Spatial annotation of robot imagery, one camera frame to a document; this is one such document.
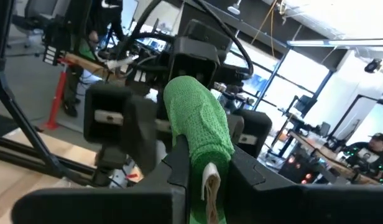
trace white ceiling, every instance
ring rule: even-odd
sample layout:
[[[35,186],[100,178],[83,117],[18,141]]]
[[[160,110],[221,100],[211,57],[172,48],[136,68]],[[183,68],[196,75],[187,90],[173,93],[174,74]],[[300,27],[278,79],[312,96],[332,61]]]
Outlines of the white ceiling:
[[[273,0],[263,0],[271,4]],[[383,0],[278,0],[292,17],[329,39],[383,38]]]

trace chair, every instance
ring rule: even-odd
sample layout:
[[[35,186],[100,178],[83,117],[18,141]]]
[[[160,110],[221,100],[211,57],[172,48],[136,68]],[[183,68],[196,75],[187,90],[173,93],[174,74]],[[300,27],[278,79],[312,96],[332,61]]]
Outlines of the chair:
[[[57,0],[28,0],[24,8],[24,17],[19,16],[16,11],[12,15],[12,24],[23,34],[25,38],[12,40],[7,43],[7,47],[11,48],[15,44],[24,44],[25,48],[29,48],[33,37],[43,34],[43,29],[51,19],[47,15],[52,15]]]

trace gray floor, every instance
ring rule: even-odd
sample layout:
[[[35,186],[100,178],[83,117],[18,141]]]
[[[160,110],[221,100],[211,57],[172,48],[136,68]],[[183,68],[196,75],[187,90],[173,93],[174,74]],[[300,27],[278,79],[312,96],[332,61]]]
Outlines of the gray floor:
[[[26,50],[23,46],[18,45],[8,49],[6,54],[13,55],[36,51],[35,48]],[[53,67],[43,63],[42,57],[37,58],[33,55],[7,58],[5,74],[8,85],[14,94],[17,104],[36,126],[43,126],[48,120],[62,68],[61,66]],[[11,117],[1,102],[0,114]],[[65,115],[60,113],[58,117],[59,119],[65,118]],[[53,131],[45,130],[44,133],[93,151],[99,149],[99,145],[86,142],[83,139],[82,133],[62,126]]]

